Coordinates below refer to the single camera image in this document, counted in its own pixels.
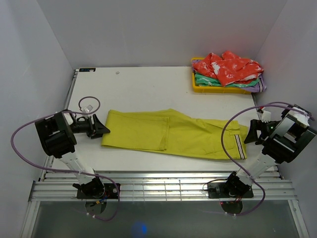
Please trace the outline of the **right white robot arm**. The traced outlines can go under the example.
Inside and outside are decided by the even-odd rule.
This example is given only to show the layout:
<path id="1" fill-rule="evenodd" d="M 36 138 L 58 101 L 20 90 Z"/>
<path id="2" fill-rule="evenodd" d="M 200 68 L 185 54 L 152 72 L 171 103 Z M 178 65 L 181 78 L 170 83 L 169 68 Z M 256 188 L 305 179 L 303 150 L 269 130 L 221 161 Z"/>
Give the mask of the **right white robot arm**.
<path id="1" fill-rule="evenodd" d="M 251 191 L 252 185 L 269 168 L 292 162 L 317 135 L 309 125 L 312 114 L 290 105 L 281 114 L 281 120 L 267 121 L 253 119 L 244 143 L 262 146 L 260 153 L 249 164 L 232 172 L 223 185 L 228 197 L 243 197 Z"/>

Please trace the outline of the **yellow-green trousers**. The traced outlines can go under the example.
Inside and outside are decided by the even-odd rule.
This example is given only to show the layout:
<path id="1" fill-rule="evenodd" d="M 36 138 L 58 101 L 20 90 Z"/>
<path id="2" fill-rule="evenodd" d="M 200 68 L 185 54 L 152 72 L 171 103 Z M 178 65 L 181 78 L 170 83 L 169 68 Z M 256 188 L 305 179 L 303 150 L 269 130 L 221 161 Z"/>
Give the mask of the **yellow-green trousers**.
<path id="1" fill-rule="evenodd" d="M 110 110 L 102 147 L 208 160 L 244 160 L 248 127 L 234 120 L 195 119 L 173 109 L 124 113 Z"/>

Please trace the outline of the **red white patterned garment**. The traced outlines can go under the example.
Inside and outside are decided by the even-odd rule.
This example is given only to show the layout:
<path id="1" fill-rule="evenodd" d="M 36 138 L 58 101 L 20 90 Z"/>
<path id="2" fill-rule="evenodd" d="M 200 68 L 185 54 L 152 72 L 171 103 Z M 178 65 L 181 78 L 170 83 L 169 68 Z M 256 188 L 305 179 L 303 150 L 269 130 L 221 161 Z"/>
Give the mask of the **red white patterned garment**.
<path id="1" fill-rule="evenodd" d="M 210 53 L 204 59 L 192 63 L 192 67 L 196 73 L 218 80 L 221 86 L 250 83 L 264 71 L 258 62 L 242 58 L 231 51 L 225 51 L 221 56 Z"/>

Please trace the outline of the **green folded garment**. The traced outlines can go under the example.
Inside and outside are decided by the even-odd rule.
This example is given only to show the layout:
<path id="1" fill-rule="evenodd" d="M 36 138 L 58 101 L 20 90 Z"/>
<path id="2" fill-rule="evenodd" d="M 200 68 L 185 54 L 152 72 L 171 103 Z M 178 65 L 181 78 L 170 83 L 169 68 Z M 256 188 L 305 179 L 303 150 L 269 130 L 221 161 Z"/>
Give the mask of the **green folded garment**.
<path id="1" fill-rule="evenodd" d="M 206 77 L 198 73 L 194 75 L 194 79 L 197 86 L 222 87 L 219 80 L 215 78 Z M 225 85 L 225 87 L 246 88 L 246 87 L 253 87 L 258 83 L 259 83 L 259 79 L 257 78 L 257 79 L 248 80 L 246 83 L 231 83 L 231 84 Z"/>

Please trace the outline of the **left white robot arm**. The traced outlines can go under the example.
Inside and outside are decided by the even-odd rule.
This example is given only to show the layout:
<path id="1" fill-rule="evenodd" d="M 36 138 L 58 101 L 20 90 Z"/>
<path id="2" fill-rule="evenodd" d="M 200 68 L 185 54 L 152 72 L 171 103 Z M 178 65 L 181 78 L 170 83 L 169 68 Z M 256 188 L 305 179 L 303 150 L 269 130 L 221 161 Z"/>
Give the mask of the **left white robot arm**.
<path id="1" fill-rule="evenodd" d="M 64 110 L 35 122 L 35 127 L 45 153 L 62 161 L 75 174 L 78 182 L 73 186 L 88 197 L 103 197 L 106 189 L 101 179 L 75 152 L 75 134 L 82 133 L 95 139 L 110 133 L 110 129 L 100 122 L 97 115 L 85 115 L 77 119 L 73 113 Z"/>

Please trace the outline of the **blue label sticker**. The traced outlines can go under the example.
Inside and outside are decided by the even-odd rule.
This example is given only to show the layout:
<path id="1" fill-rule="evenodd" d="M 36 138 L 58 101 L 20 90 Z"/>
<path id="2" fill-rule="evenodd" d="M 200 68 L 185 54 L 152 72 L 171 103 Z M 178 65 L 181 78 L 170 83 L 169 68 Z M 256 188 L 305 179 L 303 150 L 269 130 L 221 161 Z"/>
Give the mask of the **blue label sticker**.
<path id="1" fill-rule="evenodd" d="M 79 72 L 95 72 L 95 68 L 80 68 Z"/>

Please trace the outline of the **purple striped garment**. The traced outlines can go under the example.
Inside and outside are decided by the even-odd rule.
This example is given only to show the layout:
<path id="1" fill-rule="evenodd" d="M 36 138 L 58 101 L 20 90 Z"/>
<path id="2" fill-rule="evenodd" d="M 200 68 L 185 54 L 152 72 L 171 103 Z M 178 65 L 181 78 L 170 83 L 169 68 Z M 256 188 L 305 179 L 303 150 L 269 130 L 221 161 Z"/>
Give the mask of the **purple striped garment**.
<path id="1" fill-rule="evenodd" d="M 264 84 L 264 80 L 263 80 L 262 74 L 259 75 L 258 79 L 259 79 L 259 83 L 258 84 L 256 84 L 253 87 L 246 88 L 246 90 L 251 91 L 252 93 L 264 91 L 266 89 L 266 86 Z"/>

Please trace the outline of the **yellow plastic tray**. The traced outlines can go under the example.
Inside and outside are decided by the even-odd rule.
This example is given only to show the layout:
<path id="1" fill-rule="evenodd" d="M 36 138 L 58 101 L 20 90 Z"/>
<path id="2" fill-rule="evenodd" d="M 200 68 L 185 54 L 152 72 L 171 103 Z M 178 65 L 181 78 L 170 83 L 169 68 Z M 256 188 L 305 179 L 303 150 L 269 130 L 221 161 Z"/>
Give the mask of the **yellow plastic tray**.
<path id="1" fill-rule="evenodd" d="M 191 80 L 192 80 L 192 88 L 195 93 L 216 93 L 216 94 L 251 94 L 251 91 L 246 90 L 246 88 L 249 88 L 250 86 L 253 87 L 253 84 L 251 82 L 258 83 L 257 79 L 253 80 L 247 80 L 246 87 L 222 87 L 222 86 L 200 86 L 195 79 L 196 71 L 193 67 L 193 64 L 198 63 L 202 60 L 204 60 L 207 57 L 203 58 L 191 58 Z"/>

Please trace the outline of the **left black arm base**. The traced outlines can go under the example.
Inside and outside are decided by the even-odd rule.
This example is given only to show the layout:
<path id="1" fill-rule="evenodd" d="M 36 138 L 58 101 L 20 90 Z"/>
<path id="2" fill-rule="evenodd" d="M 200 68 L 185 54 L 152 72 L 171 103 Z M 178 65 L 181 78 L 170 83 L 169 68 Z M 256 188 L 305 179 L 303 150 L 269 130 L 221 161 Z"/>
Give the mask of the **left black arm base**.
<path id="1" fill-rule="evenodd" d="M 103 185 L 87 186 L 85 185 L 83 189 L 78 189 L 76 198 L 77 199 L 117 199 L 118 193 L 120 192 L 120 184 L 104 183 Z"/>

